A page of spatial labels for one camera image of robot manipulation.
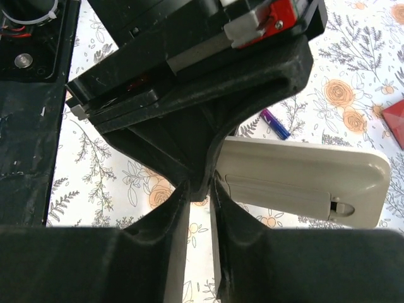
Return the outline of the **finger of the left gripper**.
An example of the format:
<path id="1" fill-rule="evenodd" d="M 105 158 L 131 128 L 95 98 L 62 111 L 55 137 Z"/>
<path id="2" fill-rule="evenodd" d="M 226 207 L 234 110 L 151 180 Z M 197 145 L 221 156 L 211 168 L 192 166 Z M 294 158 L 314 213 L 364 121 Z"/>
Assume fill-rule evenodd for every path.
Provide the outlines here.
<path id="1" fill-rule="evenodd" d="M 180 42 L 143 36 L 66 85 L 71 108 L 117 151 L 203 199 L 225 138 L 261 109 L 301 92 L 313 64 L 308 38 L 264 40 L 221 51 L 178 74 Z"/>

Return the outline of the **blue battery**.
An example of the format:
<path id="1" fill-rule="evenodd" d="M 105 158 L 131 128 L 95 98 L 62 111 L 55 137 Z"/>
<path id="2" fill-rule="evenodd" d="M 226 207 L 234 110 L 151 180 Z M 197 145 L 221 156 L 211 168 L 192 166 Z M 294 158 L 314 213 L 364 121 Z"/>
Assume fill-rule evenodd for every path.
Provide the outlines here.
<path id="1" fill-rule="evenodd" d="M 286 140 L 290 137 L 287 129 L 268 109 L 263 109 L 260 112 L 260 116 L 281 140 Z"/>

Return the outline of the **white remote control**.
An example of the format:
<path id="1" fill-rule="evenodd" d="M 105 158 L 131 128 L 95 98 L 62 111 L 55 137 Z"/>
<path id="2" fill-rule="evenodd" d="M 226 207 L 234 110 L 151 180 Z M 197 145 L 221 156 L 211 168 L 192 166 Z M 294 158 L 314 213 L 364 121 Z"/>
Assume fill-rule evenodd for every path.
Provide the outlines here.
<path id="1" fill-rule="evenodd" d="M 229 136 L 217 172 L 238 203 L 370 229 L 381 215 L 391 167 L 375 150 Z"/>

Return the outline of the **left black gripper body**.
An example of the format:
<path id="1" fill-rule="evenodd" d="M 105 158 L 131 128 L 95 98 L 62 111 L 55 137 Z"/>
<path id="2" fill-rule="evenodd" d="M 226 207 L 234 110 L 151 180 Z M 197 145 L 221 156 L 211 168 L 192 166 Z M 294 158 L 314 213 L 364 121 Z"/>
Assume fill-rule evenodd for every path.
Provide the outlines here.
<path id="1" fill-rule="evenodd" d="M 289 60 L 326 27 L 324 1 L 91 1 L 113 63 Z"/>

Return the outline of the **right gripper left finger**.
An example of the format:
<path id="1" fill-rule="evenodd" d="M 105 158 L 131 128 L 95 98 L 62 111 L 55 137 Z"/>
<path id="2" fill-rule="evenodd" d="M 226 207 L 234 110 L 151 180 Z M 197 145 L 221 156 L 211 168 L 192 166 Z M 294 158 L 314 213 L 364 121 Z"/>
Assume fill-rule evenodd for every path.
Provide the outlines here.
<path id="1" fill-rule="evenodd" d="M 189 194 L 125 229 L 1 227 L 1 301 L 180 302 Z"/>

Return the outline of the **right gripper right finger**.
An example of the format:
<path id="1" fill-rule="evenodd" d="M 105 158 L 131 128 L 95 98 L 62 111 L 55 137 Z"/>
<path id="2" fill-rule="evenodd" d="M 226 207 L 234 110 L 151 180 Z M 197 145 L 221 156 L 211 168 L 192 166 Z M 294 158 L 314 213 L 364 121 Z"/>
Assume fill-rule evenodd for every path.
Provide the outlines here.
<path id="1" fill-rule="evenodd" d="M 271 229 L 211 183 L 221 302 L 402 302 L 403 236 L 375 229 Z"/>

